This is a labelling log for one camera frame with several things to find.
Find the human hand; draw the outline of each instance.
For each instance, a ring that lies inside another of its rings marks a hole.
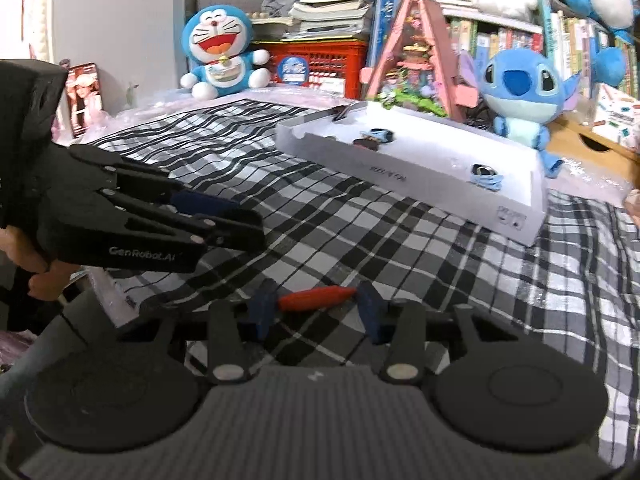
[[[29,237],[19,228],[0,229],[0,251],[4,251],[17,266],[34,272],[29,280],[28,295],[36,300],[55,301],[68,285],[71,275],[80,268],[60,260],[50,265],[35,249]]]

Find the black and white plaid cloth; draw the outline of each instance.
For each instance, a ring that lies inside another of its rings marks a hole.
[[[240,200],[264,218],[261,254],[211,251],[196,273],[112,271],[141,311],[203,308],[248,298],[265,278],[283,291],[371,280],[386,299],[446,309],[468,303],[584,363],[606,382],[609,411],[599,453],[613,465],[639,447],[640,249],[638,229],[611,205],[550,192],[535,246],[399,196],[274,146],[274,127],[301,107],[240,100],[184,112],[101,139],[101,148],[157,164],[197,190]],[[287,315],[254,367],[380,366],[352,304]],[[192,355],[204,358],[198,344]],[[448,357],[427,346],[429,366]]]

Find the phone screen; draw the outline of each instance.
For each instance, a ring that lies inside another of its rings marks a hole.
[[[98,68],[94,63],[69,69],[66,80],[66,100],[71,113],[74,137],[79,137],[98,120],[102,111]]]

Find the plush toy nose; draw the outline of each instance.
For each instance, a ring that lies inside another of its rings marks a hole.
[[[505,70],[502,74],[502,83],[515,96],[524,95],[531,88],[531,78],[524,70]]]

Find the red basket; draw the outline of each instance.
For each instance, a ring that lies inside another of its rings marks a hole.
[[[302,86],[331,89],[351,99],[360,97],[360,69],[367,56],[363,41],[264,41],[256,46],[271,54],[267,68],[273,82],[281,82],[277,68],[282,59],[297,56],[309,65],[309,78]]]

